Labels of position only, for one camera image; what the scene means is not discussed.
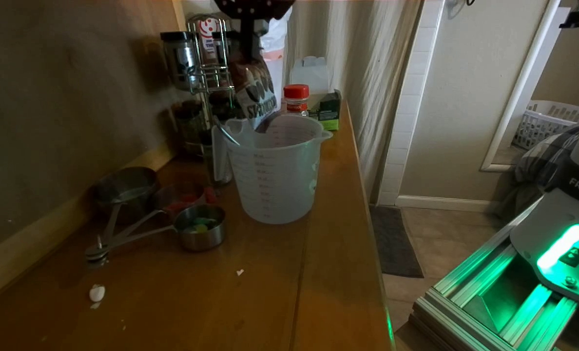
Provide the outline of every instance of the kitchen utensil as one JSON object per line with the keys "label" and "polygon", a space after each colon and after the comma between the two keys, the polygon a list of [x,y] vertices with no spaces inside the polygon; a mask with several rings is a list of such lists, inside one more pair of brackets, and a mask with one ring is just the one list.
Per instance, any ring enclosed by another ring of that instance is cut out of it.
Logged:
{"label": "kitchen utensil", "polygon": [[218,122],[214,116],[212,116],[212,122],[218,128],[218,131],[226,137],[228,143],[239,147],[239,141],[230,135],[230,131],[224,128],[222,122]]}
{"label": "kitchen utensil", "polygon": [[204,252],[222,245],[224,241],[224,211],[210,206],[195,206],[181,211],[173,229],[179,243],[189,252]]}
{"label": "kitchen utensil", "polygon": [[[85,250],[85,260],[89,264],[105,264],[107,254],[113,252],[115,248],[121,248],[124,245],[130,245],[130,243],[136,243],[140,239],[148,239],[148,237],[154,237],[154,235],[160,235],[160,233],[165,233],[165,231],[173,231],[173,229],[177,233],[185,231],[185,229],[179,229],[183,225],[175,227],[175,223],[181,223],[179,215],[185,213],[189,208],[200,206],[202,202],[206,202],[206,204],[214,202],[212,192],[204,192],[200,188],[197,188],[195,192],[189,192],[189,194],[179,194],[175,200],[173,200],[171,192],[167,192],[167,194],[169,196],[163,196],[163,202],[161,202],[161,204],[167,204],[167,206],[148,213],[146,217],[132,223],[124,231],[113,235],[111,239],[99,239],[97,237],[97,243]],[[142,225],[150,223],[154,217],[160,217],[160,215],[169,217],[171,225],[136,235],[136,231]]]}
{"label": "kitchen utensil", "polygon": [[243,211],[265,225],[286,225],[304,217],[314,204],[319,145],[331,137],[308,118],[278,116],[265,133],[241,126],[247,147],[230,145],[230,167]]}
{"label": "kitchen utensil", "polygon": [[132,223],[154,208],[158,178],[150,169],[122,169],[93,186],[97,208],[109,213],[103,239],[109,239],[117,221]]}

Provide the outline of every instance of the wall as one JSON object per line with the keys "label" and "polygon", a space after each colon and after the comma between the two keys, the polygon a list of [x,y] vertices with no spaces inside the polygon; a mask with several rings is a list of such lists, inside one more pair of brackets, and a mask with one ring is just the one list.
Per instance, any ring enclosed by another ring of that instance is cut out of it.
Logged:
{"label": "wall", "polygon": [[507,174],[479,167],[544,7],[477,0],[444,11],[397,206],[501,198]]}
{"label": "wall", "polygon": [[534,100],[579,106],[579,28],[561,32],[546,63]]}
{"label": "wall", "polygon": [[0,0],[0,245],[163,147],[169,0]]}

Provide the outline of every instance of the basket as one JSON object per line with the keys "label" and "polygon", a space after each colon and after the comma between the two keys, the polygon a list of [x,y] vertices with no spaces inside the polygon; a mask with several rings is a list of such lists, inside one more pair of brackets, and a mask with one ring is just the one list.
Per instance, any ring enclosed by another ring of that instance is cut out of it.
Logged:
{"label": "basket", "polygon": [[563,133],[573,126],[579,126],[579,106],[532,100],[522,114],[510,145],[528,151],[540,141]]}

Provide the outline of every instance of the small white object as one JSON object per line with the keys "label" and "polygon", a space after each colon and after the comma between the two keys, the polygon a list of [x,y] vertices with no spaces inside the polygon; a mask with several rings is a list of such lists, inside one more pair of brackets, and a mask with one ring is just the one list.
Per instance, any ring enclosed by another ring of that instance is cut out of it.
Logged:
{"label": "small white object", "polygon": [[91,301],[93,305],[99,305],[99,303],[105,299],[105,293],[107,293],[107,289],[105,289],[103,286],[93,286],[93,287],[89,289],[89,301]]}

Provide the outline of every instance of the white wall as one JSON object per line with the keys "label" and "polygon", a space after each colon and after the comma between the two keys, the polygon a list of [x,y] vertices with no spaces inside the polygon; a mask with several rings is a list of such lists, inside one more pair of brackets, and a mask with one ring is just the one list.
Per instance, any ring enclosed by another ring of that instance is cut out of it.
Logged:
{"label": "white wall", "polygon": [[477,0],[440,26],[397,206],[497,202],[479,167],[547,0]]}
{"label": "white wall", "polygon": [[563,30],[546,63],[534,100],[579,106],[579,28]]}

